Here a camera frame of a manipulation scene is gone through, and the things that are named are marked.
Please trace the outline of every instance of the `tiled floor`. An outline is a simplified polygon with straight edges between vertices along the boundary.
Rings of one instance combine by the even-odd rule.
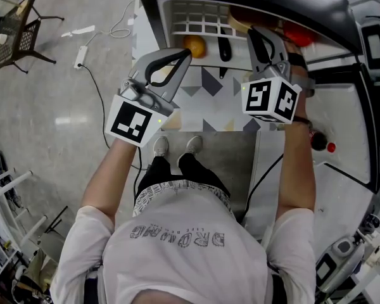
[[[92,33],[61,35],[91,25],[96,30],[108,30],[120,19],[129,1],[37,0],[35,7],[42,15],[66,18],[64,22],[44,20],[37,39],[37,50],[57,64],[25,58],[18,64],[29,71],[28,75],[13,66],[0,70],[0,150],[9,167],[20,173],[33,171],[33,178],[21,184],[18,192],[34,216],[46,214],[51,220],[68,205],[71,210],[63,219],[72,222],[84,189],[107,151],[101,135],[103,115],[96,88],[89,73],[73,68],[79,47]],[[132,7],[127,10],[123,27],[132,17]],[[85,64],[97,80],[107,116],[112,96],[130,70],[131,37],[97,36],[89,45]],[[168,133],[171,163],[175,163],[191,136]],[[235,208],[242,207],[247,196],[255,137],[255,133],[247,132],[203,134],[205,150],[199,158],[223,179]],[[152,159],[152,145],[153,141],[143,152],[145,164]],[[136,173],[135,169],[130,172],[118,223],[131,216]]]

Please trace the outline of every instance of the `sneaker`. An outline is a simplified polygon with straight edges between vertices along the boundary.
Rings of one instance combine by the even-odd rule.
[[[169,143],[165,136],[159,137],[153,145],[153,154],[155,156],[165,156],[169,149]]]
[[[191,153],[192,155],[197,155],[203,149],[203,138],[201,136],[193,136],[189,142],[187,142],[185,152],[180,155],[177,159],[177,166],[179,166],[179,161],[186,153]]]

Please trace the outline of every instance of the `black cable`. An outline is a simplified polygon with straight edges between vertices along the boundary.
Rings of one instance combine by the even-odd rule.
[[[101,107],[103,109],[103,137],[104,137],[104,142],[106,143],[107,145],[107,148],[110,148],[110,145],[108,145],[108,142],[107,142],[107,139],[106,139],[106,134],[104,133],[104,130],[105,130],[105,122],[106,122],[106,115],[105,115],[105,110],[104,110],[104,101],[103,101],[103,98],[101,97],[101,94],[100,94],[100,90],[99,90],[99,87],[97,85],[97,82],[96,80],[94,80],[94,77],[93,77],[93,74],[91,73],[90,69],[87,68],[85,65],[79,63],[77,65],[79,68],[80,67],[84,67],[87,71],[89,71],[90,75],[91,75],[91,78],[93,79],[93,82],[94,82],[94,85],[96,86],[96,89],[97,89],[97,93],[99,94],[99,97],[100,97],[100,100],[101,100]],[[135,168],[139,171],[141,170],[146,170],[146,169],[142,169],[142,165],[138,167],[136,167],[135,165],[131,165],[132,168]]]
[[[246,208],[245,211],[243,212],[242,216],[240,216],[237,221],[239,224],[242,224],[246,214],[249,211],[249,205],[252,199],[252,194],[256,190],[256,188],[260,185],[260,183],[266,178],[266,176],[269,174],[269,172],[279,163],[279,161],[283,158],[283,155],[281,155],[270,167],[269,169],[266,170],[265,174],[259,179],[259,181],[255,184],[251,192],[249,193],[248,200],[246,201]]]
[[[138,155],[139,155],[139,167],[142,169],[142,154],[141,154],[141,149],[138,148]],[[138,170],[138,173],[137,173],[137,176],[135,177],[135,181],[134,181],[134,198],[136,196],[136,185],[137,185],[137,180],[139,178],[139,174],[141,173],[141,170]]]

